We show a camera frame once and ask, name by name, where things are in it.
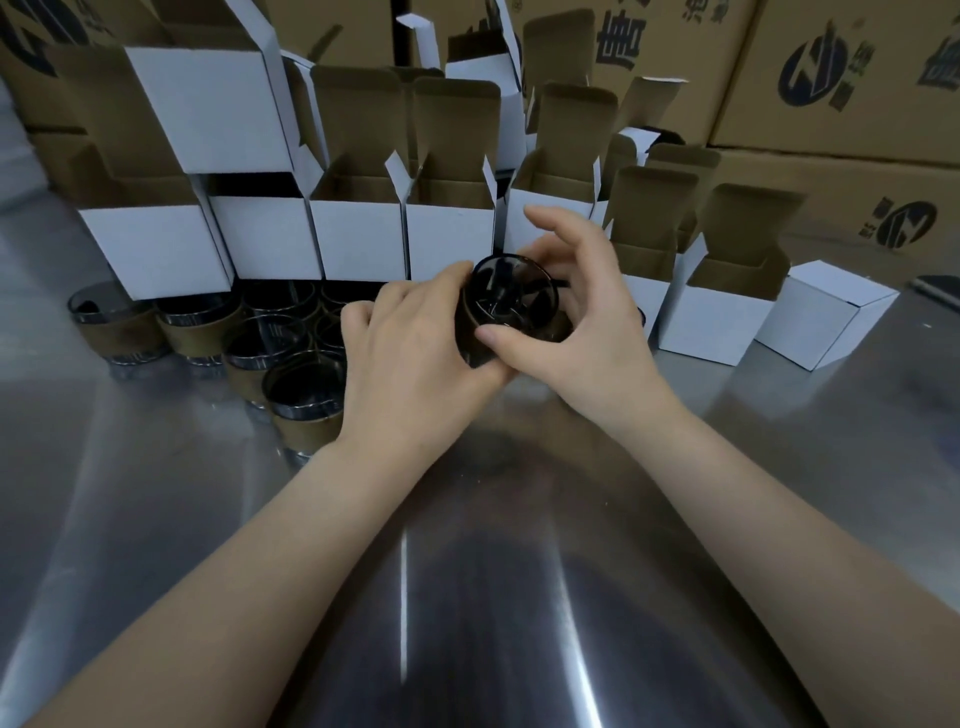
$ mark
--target blue logo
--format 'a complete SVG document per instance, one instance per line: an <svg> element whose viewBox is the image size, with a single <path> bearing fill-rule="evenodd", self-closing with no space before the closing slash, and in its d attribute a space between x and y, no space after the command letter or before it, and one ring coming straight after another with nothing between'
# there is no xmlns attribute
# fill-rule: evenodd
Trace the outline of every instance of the blue logo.
<svg viewBox="0 0 960 728"><path fill-rule="evenodd" d="M847 43L829 22L822 36L804 43L787 59L780 72L780 98L792 107L820 101L840 83L847 55Z"/></svg>
<svg viewBox="0 0 960 728"><path fill-rule="evenodd" d="M10 9L23 15L43 29L55 43L75 43L89 45L90 40L84 30L84 24L63 4L62 0L10 0ZM20 18L11 20L0 6L0 40L10 52L29 65L34 71L56 78L53 64L43 55L47 42L34 35L25 27L19 27Z"/></svg>
<svg viewBox="0 0 960 728"><path fill-rule="evenodd" d="M931 203L916 202L898 207L876 232L876 242L896 250L915 243L937 222L937 208Z"/></svg>

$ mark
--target hand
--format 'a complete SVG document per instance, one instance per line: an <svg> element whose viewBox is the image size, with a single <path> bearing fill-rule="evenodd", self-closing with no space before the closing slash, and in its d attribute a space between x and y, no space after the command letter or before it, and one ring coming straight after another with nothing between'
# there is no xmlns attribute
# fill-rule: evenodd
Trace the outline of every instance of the hand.
<svg viewBox="0 0 960 728"><path fill-rule="evenodd" d="M387 283L376 303L344 307L347 396L337 442L355 457L419 479L515 374L497 360L473 370L457 349L454 311L471 270L465 261L426 283Z"/></svg>
<svg viewBox="0 0 960 728"><path fill-rule="evenodd" d="M657 371L613 245L575 212L532 205L524 212L549 233L520 253L554 278L570 281L570 288L561 290L561 306L575 329L560 344L495 325L480 327L476 336L622 442L637 415L652 419L679 401Z"/></svg>

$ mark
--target small white box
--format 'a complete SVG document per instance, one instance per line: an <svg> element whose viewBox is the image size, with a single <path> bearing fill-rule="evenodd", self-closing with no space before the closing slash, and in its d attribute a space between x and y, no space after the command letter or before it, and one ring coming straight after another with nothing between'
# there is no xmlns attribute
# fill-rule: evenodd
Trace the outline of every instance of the small white box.
<svg viewBox="0 0 960 728"><path fill-rule="evenodd" d="M590 215L590 220L597 225L603 225L613 179L619 170L635 165L644 166L655 144L684 143L678 134L659 129L657 124L685 83L684 79L650 76L638 76L631 81L613 124L615 133L604 158L600 194Z"/></svg>
<svg viewBox="0 0 960 728"><path fill-rule="evenodd" d="M154 7L176 47L146 42L126 52L183 171L290 171L297 118L276 33L253 1Z"/></svg>
<svg viewBox="0 0 960 728"><path fill-rule="evenodd" d="M310 205L290 172L214 175L209 195L240 278L324 277Z"/></svg>
<svg viewBox="0 0 960 728"><path fill-rule="evenodd" d="M812 372L850 355L897 296L892 288L814 260L790 271L756 340Z"/></svg>
<svg viewBox="0 0 960 728"><path fill-rule="evenodd" d="M494 0L499 10L500 30L479 31L449 39L445 75L448 79L492 81L500 87L500 133L496 152L497 171L516 169L527 152L520 79L520 49L510 12L504 0ZM440 67L440 51L433 23L407 13L397 22L411 28L417 37L420 60L425 68Z"/></svg>
<svg viewBox="0 0 960 728"><path fill-rule="evenodd" d="M311 72L331 163L310 195L324 273L408 277L403 218L411 175L403 88L389 69Z"/></svg>
<svg viewBox="0 0 960 728"><path fill-rule="evenodd" d="M516 170L507 193L505 253L542 235L525 205L565 207L589 218L600 192L600 155L610 142L616 95L604 88L546 84L537 148Z"/></svg>
<svg viewBox="0 0 960 728"><path fill-rule="evenodd" d="M487 81L421 78L414 118L422 164L407 202L410 279L493 252L500 91Z"/></svg>
<svg viewBox="0 0 960 728"><path fill-rule="evenodd" d="M706 255L685 259L661 311L660 348L735 366L790 269L777 245L803 195L721 184L703 211ZM695 248L687 253L695 253Z"/></svg>
<svg viewBox="0 0 960 728"><path fill-rule="evenodd" d="M621 169L613 183L607 235L647 338L674 278L677 226L697 181L686 172L634 166Z"/></svg>
<svg viewBox="0 0 960 728"><path fill-rule="evenodd" d="M81 217L131 298L229 291L233 266L197 178L118 182L92 146L72 167Z"/></svg>

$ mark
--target cardboard sleeve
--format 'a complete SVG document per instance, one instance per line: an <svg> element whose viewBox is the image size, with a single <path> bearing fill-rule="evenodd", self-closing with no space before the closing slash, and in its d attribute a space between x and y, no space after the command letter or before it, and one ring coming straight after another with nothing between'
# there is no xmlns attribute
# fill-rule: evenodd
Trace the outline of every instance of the cardboard sleeve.
<svg viewBox="0 0 960 728"><path fill-rule="evenodd" d="M240 323L243 311L238 306L227 318L198 327L172 327L157 319L173 350L190 358L219 356L224 352L224 334Z"/></svg>
<svg viewBox="0 0 960 728"><path fill-rule="evenodd" d="M266 369L239 369L228 361L224 362L224 368L227 370L227 381L234 392L246 401L266 404L267 400L263 396L263 377L267 374Z"/></svg>
<svg viewBox="0 0 960 728"><path fill-rule="evenodd" d="M323 420L286 420L273 416L276 429L280 432L283 444L294 452L312 455L314 452L337 439L340 427L344 423L344 413Z"/></svg>
<svg viewBox="0 0 960 728"><path fill-rule="evenodd" d="M167 343L152 310L109 324L75 326L86 344L100 356L155 352Z"/></svg>

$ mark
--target stainless steel table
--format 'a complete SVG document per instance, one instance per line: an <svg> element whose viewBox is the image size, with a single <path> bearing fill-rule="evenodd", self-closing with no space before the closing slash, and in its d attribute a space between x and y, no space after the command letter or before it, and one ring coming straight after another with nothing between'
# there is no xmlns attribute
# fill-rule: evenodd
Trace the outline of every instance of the stainless steel table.
<svg viewBox="0 0 960 728"><path fill-rule="evenodd" d="M125 371L64 302L108 275L45 194L0 216L0 728L15 728L294 471L174 357ZM960 608L960 318L900 297L809 374L659 352L684 400ZM276 714L291 725L817 725L749 610L625 453L520 379L365 556Z"/></svg>

